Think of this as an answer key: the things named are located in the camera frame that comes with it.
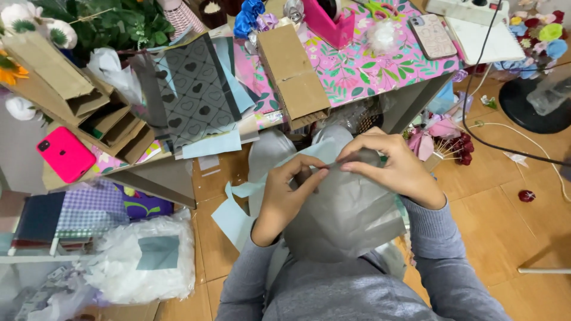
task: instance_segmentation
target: power strip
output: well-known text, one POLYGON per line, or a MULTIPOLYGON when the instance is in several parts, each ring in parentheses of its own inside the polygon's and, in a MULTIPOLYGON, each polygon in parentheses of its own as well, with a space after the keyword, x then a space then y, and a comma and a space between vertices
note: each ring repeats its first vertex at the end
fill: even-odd
POLYGON ((489 26, 496 8, 500 6, 494 26, 508 23, 509 2, 500 0, 428 0, 426 11, 464 21, 489 26))

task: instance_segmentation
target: smartphone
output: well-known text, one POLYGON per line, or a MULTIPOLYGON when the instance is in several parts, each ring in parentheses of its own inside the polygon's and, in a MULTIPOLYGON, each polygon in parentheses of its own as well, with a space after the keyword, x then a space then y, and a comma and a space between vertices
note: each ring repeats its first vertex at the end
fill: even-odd
POLYGON ((408 24, 428 60, 452 57, 458 53, 436 14, 412 17, 408 24))
POLYGON ((60 126, 36 150, 66 183, 73 183, 95 164, 95 155, 69 129, 60 126))

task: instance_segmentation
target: pink tape dispenser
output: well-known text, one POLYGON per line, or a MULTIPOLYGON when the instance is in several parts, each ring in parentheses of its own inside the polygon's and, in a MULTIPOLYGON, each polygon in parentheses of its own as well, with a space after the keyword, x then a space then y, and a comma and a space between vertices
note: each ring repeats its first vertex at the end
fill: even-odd
POLYGON ((343 49, 353 41, 355 15, 345 17, 340 0, 302 0, 307 26, 335 49, 343 49))

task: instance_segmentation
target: spiral notebook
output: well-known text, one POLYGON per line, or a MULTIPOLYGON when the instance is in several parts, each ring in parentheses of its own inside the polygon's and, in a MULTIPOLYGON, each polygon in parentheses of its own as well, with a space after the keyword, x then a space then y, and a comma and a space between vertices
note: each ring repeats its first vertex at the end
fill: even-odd
MULTIPOLYGON (((462 48, 465 63, 475 65, 482 52, 482 45, 489 26, 450 17, 444 17, 444 19, 446 19, 448 28, 462 48)), ((523 49, 508 27, 503 23, 492 27, 480 63, 521 60, 524 58, 525 53, 523 49)))

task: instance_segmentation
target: blue satin ribbon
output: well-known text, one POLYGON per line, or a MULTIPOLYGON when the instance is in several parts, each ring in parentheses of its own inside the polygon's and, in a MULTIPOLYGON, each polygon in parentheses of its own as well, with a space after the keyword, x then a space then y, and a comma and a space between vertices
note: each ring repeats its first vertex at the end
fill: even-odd
POLYGON ((252 28, 256 27, 256 18, 264 12, 266 12, 266 7, 262 0, 245 0, 242 3, 242 11, 236 16, 234 36, 248 39, 248 34, 252 28))

